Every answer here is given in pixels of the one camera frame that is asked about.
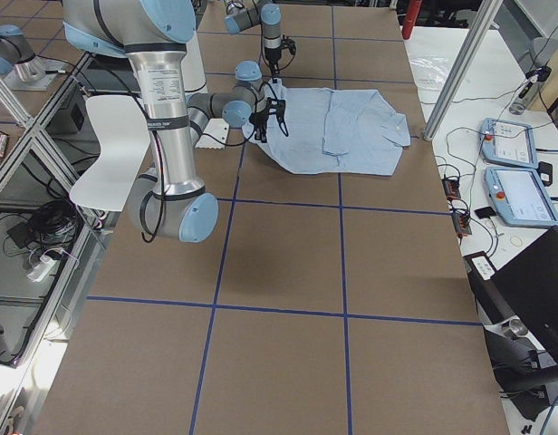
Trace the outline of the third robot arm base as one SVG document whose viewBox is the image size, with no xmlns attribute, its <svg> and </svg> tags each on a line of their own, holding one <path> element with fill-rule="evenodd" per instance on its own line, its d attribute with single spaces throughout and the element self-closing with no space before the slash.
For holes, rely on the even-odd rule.
<svg viewBox="0 0 558 435">
<path fill-rule="evenodd" d="M 47 72 L 18 26 L 0 25 L 0 77 L 12 90 L 46 91 L 55 75 Z"/>
</svg>

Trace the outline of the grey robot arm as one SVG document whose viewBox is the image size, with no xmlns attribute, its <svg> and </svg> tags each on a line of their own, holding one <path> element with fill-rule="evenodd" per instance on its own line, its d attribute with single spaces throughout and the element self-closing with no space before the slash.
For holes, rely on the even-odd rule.
<svg viewBox="0 0 558 435">
<path fill-rule="evenodd" d="M 282 13 L 275 1 L 225 1 L 225 25 L 230 34 L 260 27 L 261 57 L 273 82 L 296 56 L 296 42 L 282 32 Z"/>
<path fill-rule="evenodd" d="M 221 118 L 232 128 L 251 123 L 252 139 L 265 141 L 271 116 L 284 123 L 285 101 L 266 96 L 271 86 L 252 61 L 237 65 L 231 92 L 186 96 L 182 63 L 197 29 L 189 1 L 65 1 L 63 25 L 74 47 L 128 59 L 139 84 L 154 166 L 137 176 L 127 206 L 143 240 L 202 242 L 218 217 L 216 197 L 206 191 L 194 161 L 208 122 Z"/>
</svg>

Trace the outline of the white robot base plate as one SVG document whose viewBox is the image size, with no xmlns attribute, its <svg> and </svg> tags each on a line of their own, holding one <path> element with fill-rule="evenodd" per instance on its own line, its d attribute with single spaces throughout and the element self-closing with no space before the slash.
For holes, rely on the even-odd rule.
<svg viewBox="0 0 558 435">
<path fill-rule="evenodd" d="M 221 118 L 211 119 L 195 146 L 196 149 L 222 150 L 226 146 L 229 125 Z"/>
</svg>

